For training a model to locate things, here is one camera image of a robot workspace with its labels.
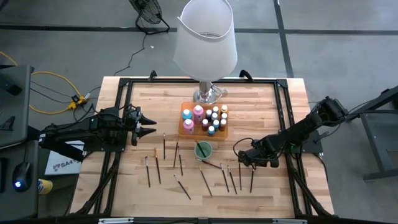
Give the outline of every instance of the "floor stripe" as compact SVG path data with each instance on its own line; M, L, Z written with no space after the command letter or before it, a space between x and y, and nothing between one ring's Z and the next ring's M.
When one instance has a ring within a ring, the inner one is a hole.
M40 31L84 31L84 32L142 32L137 27L93 27L93 26L42 26L42 25L10 25L0 24L2 30L40 30ZM165 28L147 28L149 32L160 31ZM176 32L177 28L170 28L169 32ZM235 33L243 34L277 34L278 29L235 28Z
M311 30L285 29L286 34L308 35L398 35L398 30Z
M282 13L280 11L280 6L279 6L279 0L274 0L274 6L275 6L276 19L278 22L280 44L282 46L282 54L284 56L287 78L294 78L292 62L290 61L289 48L287 47L284 22L282 19Z

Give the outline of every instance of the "yellow cable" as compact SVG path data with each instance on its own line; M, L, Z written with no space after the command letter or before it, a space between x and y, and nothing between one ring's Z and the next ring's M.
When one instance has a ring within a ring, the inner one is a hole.
M44 72L44 71L43 72L34 72L34 73L32 73L32 75L37 75L37 74L48 74L48 75L53 75L55 77L62 78L63 80L67 81L69 83L69 85L71 85L75 89L75 91L77 92L77 94L79 96L81 96L80 92L77 90L77 88L74 86L74 84L71 81L69 81L67 78L65 78L64 76L56 74L56 73L53 73L53 72Z
M29 105L29 107L30 107L32 110L34 110L34 111L36 111L36 112L38 112L38 113L42 113L42 114L60 114L60 113L63 113L63 112L66 112L66 111L69 110L69 108L65 108L64 110L61 110L61 111L46 112L46 111L38 110L38 109L34 108L32 105Z
M0 51L0 54L2 54L2 55L5 56L6 58L8 58L10 61L12 61L12 62L14 63L15 66L18 65L16 61L14 61L10 56L6 55L6 54L3 53L2 51ZM46 71L43 71L43 72L34 72L34 73L32 73L32 75L37 75L37 74L48 74L48 75L53 75L53 76L55 76L55 77L62 78L63 80L65 80L67 83L69 83L69 85L71 85L71 86L75 89L75 91L76 91L77 94L79 95L79 98L81 98L81 97L84 98L84 96L82 96L82 95L80 94L80 92L77 90L76 86L75 86L71 81L69 81L67 78L65 78L64 76L59 75L59 74L56 74L56 73L53 73L53 72L46 72ZM46 111L38 110L38 109L34 108L32 105L29 105L29 107L30 107L32 110L34 110L34 111L36 111L36 112L38 112L38 113L42 113L42 114L60 114L60 113L63 113L63 112L68 111L69 109L73 109L73 108L71 108L70 106L68 106L68 107L66 107L64 110L61 110L61 111L46 112Z
M8 58L10 61L12 61L12 62L14 63L15 66L18 65L17 62L14 61L14 59L12 59L10 56L8 56L8 55L6 55L5 53L3 53L1 50L0 50L0 54L4 55L6 58Z

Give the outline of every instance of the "paint brush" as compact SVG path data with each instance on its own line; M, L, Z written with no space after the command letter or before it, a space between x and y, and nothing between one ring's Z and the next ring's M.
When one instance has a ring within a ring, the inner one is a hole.
M147 166L147 175L148 175L148 185L150 187L150 179L149 179L149 168L148 168L148 157L145 157L145 165Z
M178 136L178 138L177 138L177 143L176 143L176 145L175 145L173 169L175 168L175 158L177 158L178 140L180 140L180 136Z
M232 177L231 169L229 168L229 165L227 165L226 167L228 168L229 176L231 177L231 181L232 181L232 185L234 186L235 194L238 194L238 192L236 191L234 179Z
M203 158L206 158L205 152L204 152L203 149L201 148L201 146L200 146L198 140L196 140L196 139L194 139L194 140L195 140L195 142L197 142L197 145L198 145L198 147L199 147L199 150L200 150L200 152L201 152Z
M160 180L159 161L157 160L157 151L156 151L156 148L155 148L155 160L156 160L157 175L159 176L159 183L162 184L162 181Z
M219 167L218 165L211 164L211 163L209 163L209 162L207 162L207 161L203 161L203 160L201 160L201 159L198 159L198 158L197 158L197 160L199 160L199 161L200 161L200 162L202 162L202 163L205 163L205 164L211 165L211 166L213 166L213 167L215 167L215 168L219 168L219 169L221 169L221 167Z
M224 172L223 164L220 163L220 166L221 166L221 171L223 172L223 177L224 177L224 180L225 180L226 190L229 192L228 183L227 183L227 181L226 181L226 177L225 177L225 172Z
M189 200L191 200L191 197L189 197L188 192L185 190L184 186L181 184L181 182L177 179L177 177L174 175L175 180L177 180L178 184L181 186L182 190L184 190L185 194L188 196Z
M206 184L206 186L207 186L207 189L209 190L210 195L213 196L213 194L211 193L211 190L210 190L210 188L209 188L209 185L207 184L205 175L204 175L203 172L201 171L201 168L200 168L200 167L199 167L199 170L200 170L201 176L203 177L203 180L205 181L205 184Z
M251 171L250 193L251 189L253 188L253 177L254 177L254 169Z
M165 140L166 134L163 133L163 160L166 159L166 140Z
M242 190L241 163L238 162L238 164L239 164L239 184L240 184L241 190Z
M181 162L180 146L178 146L177 148L178 148L178 158L180 159L181 175L184 175L184 173L182 172L182 162Z

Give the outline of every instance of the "green cup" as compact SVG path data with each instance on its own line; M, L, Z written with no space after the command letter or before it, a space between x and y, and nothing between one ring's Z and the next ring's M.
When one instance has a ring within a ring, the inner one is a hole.
M197 155L199 159L208 159L211 156L211 153L213 152L212 146L208 142L199 142L199 145L203 149L205 157L203 157L203 154L200 152L198 144L195 146L195 155Z

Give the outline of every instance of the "computer mouse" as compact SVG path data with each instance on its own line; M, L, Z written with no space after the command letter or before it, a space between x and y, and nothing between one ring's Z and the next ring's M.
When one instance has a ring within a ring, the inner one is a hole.
M12 173L12 186L17 192L24 192L32 184L31 169L29 162L22 162L15 166Z

